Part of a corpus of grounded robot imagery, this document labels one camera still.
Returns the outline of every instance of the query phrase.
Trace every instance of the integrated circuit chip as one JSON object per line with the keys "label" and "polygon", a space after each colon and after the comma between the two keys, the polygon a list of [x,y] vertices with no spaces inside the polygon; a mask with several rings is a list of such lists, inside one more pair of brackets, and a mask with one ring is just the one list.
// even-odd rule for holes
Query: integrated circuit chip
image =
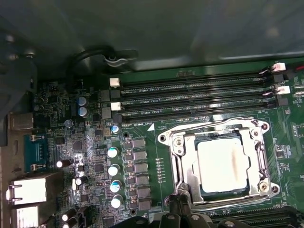
{"label": "integrated circuit chip", "polygon": [[132,208],[138,208],[138,203],[130,203],[129,207]]}
{"label": "integrated circuit chip", "polygon": [[94,165],[94,171],[95,172],[103,172],[105,170],[105,167],[103,164],[95,164]]}
{"label": "integrated circuit chip", "polygon": [[126,171],[126,172],[134,172],[134,166],[133,166],[133,165],[127,166],[127,167],[125,168],[125,171]]}
{"label": "integrated circuit chip", "polygon": [[99,115],[98,113],[93,114],[92,120],[93,120],[93,122],[98,122],[98,121],[100,121],[100,115]]}
{"label": "integrated circuit chip", "polygon": [[95,136],[103,135],[102,130],[96,130],[94,133],[95,133]]}
{"label": "integrated circuit chip", "polygon": [[139,207],[139,210],[150,210],[151,209],[151,199],[150,198],[139,199],[138,207]]}
{"label": "integrated circuit chip", "polygon": [[129,196],[136,196],[136,195],[137,195],[136,190],[129,191]]}
{"label": "integrated circuit chip", "polygon": [[142,160],[142,159],[147,159],[146,151],[134,152],[134,160]]}
{"label": "integrated circuit chip", "polygon": [[148,164],[147,163],[139,163],[134,165],[135,172],[147,172]]}
{"label": "integrated circuit chip", "polygon": [[150,197],[150,187],[144,186],[137,188],[137,196],[138,198]]}
{"label": "integrated circuit chip", "polygon": [[142,139],[134,139],[134,140],[132,140],[132,145],[133,145],[133,148],[145,147],[146,146],[146,142],[145,142],[144,138],[142,138]]}
{"label": "integrated circuit chip", "polygon": [[127,154],[127,155],[125,156],[125,159],[126,159],[126,161],[133,160],[133,154]]}
{"label": "integrated circuit chip", "polygon": [[149,184],[149,175],[148,174],[137,175],[136,184],[137,185]]}
{"label": "integrated circuit chip", "polygon": [[103,119],[111,119],[112,112],[110,107],[105,107],[101,109],[101,116]]}
{"label": "integrated circuit chip", "polygon": [[113,217],[103,218],[103,225],[104,225],[104,227],[113,226],[114,225],[114,218]]}
{"label": "integrated circuit chip", "polygon": [[125,142],[125,143],[123,144],[123,147],[124,147],[125,149],[131,149],[131,148],[132,148],[132,144],[131,144],[130,142]]}
{"label": "integrated circuit chip", "polygon": [[128,184],[135,184],[135,178],[129,178],[127,179]]}
{"label": "integrated circuit chip", "polygon": [[81,195],[80,200],[81,200],[81,202],[88,202],[89,201],[89,196],[87,194],[86,195]]}
{"label": "integrated circuit chip", "polygon": [[85,167],[84,165],[79,165],[78,168],[77,168],[78,172],[83,172],[85,171]]}
{"label": "integrated circuit chip", "polygon": [[111,130],[109,127],[106,127],[103,129],[103,135],[104,136],[111,136]]}
{"label": "integrated circuit chip", "polygon": [[65,144],[65,138],[64,137],[57,137],[56,139],[55,139],[55,144],[56,145],[64,145]]}
{"label": "integrated circuit chip", "polygon": [[101,101],[110,101],[110,91],[109,90],[102,90],[100,91]]}
{"label": "integrated circuit chip", "polygon": [[76,141],[76,142],[74,142],[74,144],[73,144],[73,149],[74,149],[74,150],[77,150],[77,151],[82,150],[82,142],[81,142],[81,141]]}

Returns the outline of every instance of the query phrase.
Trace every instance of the motherboard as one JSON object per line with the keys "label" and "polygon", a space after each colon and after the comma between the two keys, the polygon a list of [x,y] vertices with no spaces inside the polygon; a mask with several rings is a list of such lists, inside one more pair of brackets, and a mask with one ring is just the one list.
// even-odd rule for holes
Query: motherboard
{"label": "motherboard", "polygon": [[25,169],[64,172],[56,227],[84,207],[92,228],[153,220],[174,193],[211,218],[304,210],[304,74],[281,69],[299,61],[40,82]]}

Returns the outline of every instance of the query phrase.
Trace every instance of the mounting hole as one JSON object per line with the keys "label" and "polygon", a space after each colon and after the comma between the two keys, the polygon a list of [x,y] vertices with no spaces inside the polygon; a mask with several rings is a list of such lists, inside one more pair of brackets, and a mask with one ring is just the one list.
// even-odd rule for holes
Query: mounting hole
{"label": "mounting hole", "polygon": [[136,215],[136,210],[131,210],[130,215]]}
{"label": "mounting hole", "polygon": [[273,193],[277,193],[279,191],[279,188],[277,186],[273,186],[271,190]]}
{"label": "mounting hole", "polygon": [[162,142],[166,141],[166,136],[161,135],[161,136],[160,136],[160,141],[162,141]]}
{"label": "mounting hole", "polygon": [[268,128],[268,126],[267,126],[266,123],[262,124],[262,129],[263,129],[263,130],[267,130],[267,128]]}

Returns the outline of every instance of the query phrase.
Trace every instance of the small black chip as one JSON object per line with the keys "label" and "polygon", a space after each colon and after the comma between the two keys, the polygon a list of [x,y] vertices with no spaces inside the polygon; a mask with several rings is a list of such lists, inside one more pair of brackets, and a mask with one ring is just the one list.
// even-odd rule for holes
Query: small black chip
{"label": "small black chip", "polygon": [[94,171],[95,172],[103,172],[105,170],[105,167],[103,164],[96,164],[94,165]]}
{"label": "small black chip", "polygon": [[130,142],[125,142],[125,143],[123,144],[123,147],[124,147],[125,149],[131,149],[131,148],[132,148],[132,144],[131,144]]}
{"label": "small black chip", "polygon": [[130,208],[138,208],[138,204],[137,203],[130,203]]}
{"label": "small black chip", "polygon": [[110,91],[102,90],[100,91],[101,101],[110,101]]}
{"label": "small black chip", "polygon": [[47,100],[48,100],[48,103],[51,104],[51,103],[57,103],[57,98],[58,96],[50,96]]}
{"label": "small black chip", "polygon": [[145,142],[144,139],[134,139],[132,141],[132,145],[133,145],[134,148],[145,147],[146,142]]}
{"label": "small black chip", "polygon": [[100,121],[100,115],[98,113],[93,114],[92,119],[93,119],[93,122],[98,122],[98,121]]}
{"label": "small black chip", "polygon": [[120,98],[120,90],[111,90],[111,99]]}
{"label": "small black chip", "polygon": [[105,107],[101,109],[101,116],[103,119],[111,119],[112,111],[110,107]]}
{"label": "small black chip", "polygon": [[56,145],[64,145],[65,144],[65,138],[64,137],[57,137],[55,139]]}
{"label": "small black chip", "polygon": [[135,184],[135,178],[127,179],[128,184]]}
{"label": "small black chip", "polygon": [[125,156],[125,160],[126,160],[126,161],[133,160],[133,154],[127,154],[127,155]]}
{"label": "small black chip", "polygon": [[114,124],[121,124],[123,122],[123,116],[120,114],[114,114],[112,121]]}
{"label": "small black chip", "polygon": [[83,171],[85,171],[85,167],[83,165],[79,165],[77,170],[78,170],[78,172],[83,172]]}
{"label": "small black chip", "polygon": [[103,218],[103,225],[104,225],[104,227],[113,226],[114,225],[114,218],[113,217]]}
{"label": "small black chip", "polygon": [[74,150],[77,150],[77,151],[82,150],[82,142],[81,142],[81,141],[76,141],[76,142],[74,142],[74,144],[73,144],[73,149],[74,149]]}
{"label": "small black chip", "polygon": [[88,195],[81,195],[80,200],[81,200],[81,202],[88,202],[89,201],[89,196]]}
{"label": "small black chip", "polygon": [[125,168],[125,171],[126,171],[126,172],[134,172],[134,166],[127,166],[127,167]]}
{"label": "small black chip", "polygon": [[129,196],[136,196],[136,195],[137,195],[136,190],[129,191]]}
{"label": "small black chip", "polygon": [[103,131],[102,130],[96,130],[95,131],[95,136],[99,136],[99,135],[103,135]]}

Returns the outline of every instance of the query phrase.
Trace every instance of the ram slot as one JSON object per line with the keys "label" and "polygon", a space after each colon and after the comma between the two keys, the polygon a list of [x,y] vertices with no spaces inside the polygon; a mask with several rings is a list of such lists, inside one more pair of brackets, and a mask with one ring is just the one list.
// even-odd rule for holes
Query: ram slot
{"label": "ram slot", "polygon": [[261,75],[255,72],[237,73],[237,74],[224,74],[224,75],[201,75],[201,76],[182,76],[161,80],[149,80],[143,82],[124,83],[123,90],[140,89],[150,86],[171,86],[184,83],[198,83],[210,80],[244,80],[244,79],[260,79]]}
{"label": "ram slot", "polygon": [[264,82],[247,82],[239,83],[231,82],[227,85],[217,85],[215,83],[209,84],[189,84],[189,85],[179,85],[179,86],[169,86],[169,87],[157,87],[157,88],[147,88],[145,90],[129,90],[128,93],[123,94],[122,97],[124,101],[127,99],[149,99],[159,96],[169,96],[169,95],[185,95],[189,92],[211,92],[227,89],[244,90],[244,89],[257,89],[264,88]]}

